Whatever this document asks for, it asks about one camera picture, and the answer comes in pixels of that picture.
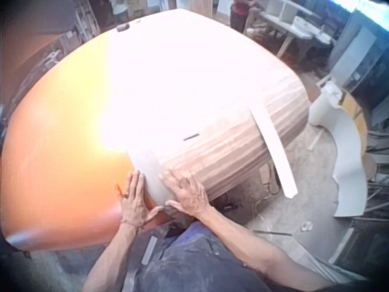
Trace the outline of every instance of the white curved panel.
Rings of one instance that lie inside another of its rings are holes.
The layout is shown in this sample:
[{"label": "white curved panel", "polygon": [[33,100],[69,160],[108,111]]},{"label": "white curved panel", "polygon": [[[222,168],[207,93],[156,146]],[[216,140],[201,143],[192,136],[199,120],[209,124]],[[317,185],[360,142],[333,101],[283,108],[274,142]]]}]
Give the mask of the white curved panel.
[{"label": "white curved panel", "polygon": [[367,181],[360,157],[360,137],[353,119],[326,90],[311,105],[309,123],[325,127],[337,147],[337,160],[332,177],[339,187],[335,217],[362,215],[367,198]]}]

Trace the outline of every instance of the concrete floor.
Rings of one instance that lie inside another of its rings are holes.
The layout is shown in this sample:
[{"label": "concrete floor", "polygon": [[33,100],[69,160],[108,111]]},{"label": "concrete floor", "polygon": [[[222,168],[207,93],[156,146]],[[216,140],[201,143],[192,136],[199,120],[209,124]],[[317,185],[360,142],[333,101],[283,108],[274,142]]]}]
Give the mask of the concrete floor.
[{"label": "concrete floor", "polygon": [[[283,192],[267,197],[259,180],[259,172],[227,193],[227,201],[238,209],[225,215],[251,230],[278,231],[293,235],[312,255],[327,261],[343,238],[349,220],[333,217],[337,207],[337,184],[332,180],[336,147],[328,132],[324,132],[312,151],[308,150],[319,129],[310,125],[286,148],[298,195],[287,199]],[[301,224],[311,221],[311,231],[302,232]],[[163,238],[167,226],[143,234],[131,253],[126,286],[140,264],[151,234]],[[290,238],[265,235],[283,247]],[[2,267],[20,285],[33,286],[37,291],[80,291],[104,246],[70,251],[31,252],[31,259],[17,252],[0,255]]]}]

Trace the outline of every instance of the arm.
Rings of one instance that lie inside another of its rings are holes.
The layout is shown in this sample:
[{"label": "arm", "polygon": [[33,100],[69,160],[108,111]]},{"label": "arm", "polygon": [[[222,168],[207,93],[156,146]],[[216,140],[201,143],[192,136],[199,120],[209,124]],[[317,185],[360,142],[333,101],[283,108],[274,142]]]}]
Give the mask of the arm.
[{"label": "arm", "polygon": [[149,211],[143,201],[145,178],[139,172],[128,175],[127,193],[120,192],[122,221],[114,239],[88,275],[83,292],[120,292],[127,274],[129,253],[139,228],[153,219],[162,207]]},{"label": "arm", "polygon": [[332,284],[293,261],[278,247],[220,214],[209,205],[204,186],[193,178],[185,176],[177,179],[172,172],[164,172],[162,182],[179,200],[167,201],[167,205],[195,216],[219,237],[237,259],[273,282],[303,291],[314,291]]}]

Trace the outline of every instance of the tape strip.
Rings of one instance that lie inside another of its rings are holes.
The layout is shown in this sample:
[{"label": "tape strip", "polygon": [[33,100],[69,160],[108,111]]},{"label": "tape strip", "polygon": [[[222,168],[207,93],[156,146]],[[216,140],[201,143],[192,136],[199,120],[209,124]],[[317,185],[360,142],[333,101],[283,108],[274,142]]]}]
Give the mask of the tape strip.
[{"label": "tape strip", "polygon": [[280,137],[274,127],[270,115],[263,104],[255,102],[254,106],[250,106],[251,115],[260,129],[263,139],[269,149],[273,159],[275,168],[277,169],[278,177],[280,178],[281,186],[287,198],[293,198],[298,193],[297,186],[293,178],[291,166],[287,160],[284,147],[282,146]]}]

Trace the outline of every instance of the hand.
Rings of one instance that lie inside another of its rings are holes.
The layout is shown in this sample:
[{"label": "hand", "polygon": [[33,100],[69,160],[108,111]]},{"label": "hand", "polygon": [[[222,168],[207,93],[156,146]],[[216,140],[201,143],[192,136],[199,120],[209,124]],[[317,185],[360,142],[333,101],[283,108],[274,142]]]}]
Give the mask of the hand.
[{"label": "hand", "polygon": [[147,222],[152,220],[159,211],[163,209],[162,206],[157,206],[149,211],[143,200],[144,196],[145,177],[138,171],[128,173],[127,177],[127,192],[122,194],[120,187],[117,186],[120,194],[120,205],[122,207],[122,221],[135,228],[141,228]]},{"label": "hand", "polygon": [[167,206],[172,206],[194,217],[200,216],[209,209],[210,205],[204,186],[192,176],[187,175],[177,179],[171,170],[165,170],[160,178],[165,187],[170,189],[178,199],[178,202],[168,200]]}]

